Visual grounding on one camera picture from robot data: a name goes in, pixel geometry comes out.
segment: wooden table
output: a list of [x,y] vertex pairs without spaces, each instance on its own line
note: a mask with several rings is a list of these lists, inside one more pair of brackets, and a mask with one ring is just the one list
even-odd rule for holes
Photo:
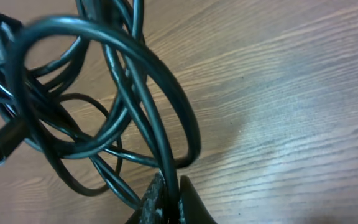
[[[27,23],[76,8],[0,0],[0,12]],[[198,118],[203,151],[179,173],[190,176],[218,223],[358,223],[358,0],[150,0],[145,38]],[[41,42],[28,66],[58,57],[72,40]],[[99,44],[86,59],[69,92],[109,107],[116,88]],[[184,154],[177,117],[149,87],[174,154]],[[103,122],[86,103],[64,105],[87,133]],[[133,124],[123,141],[150,154]],[[101,185],[89,160],[65,164],[86,186]],[[124,162],[122,177],[142,195],[154,172]],[[74,193],[29,146],[0,167],[0,223],[124,223],[131,213],[112,192]]]

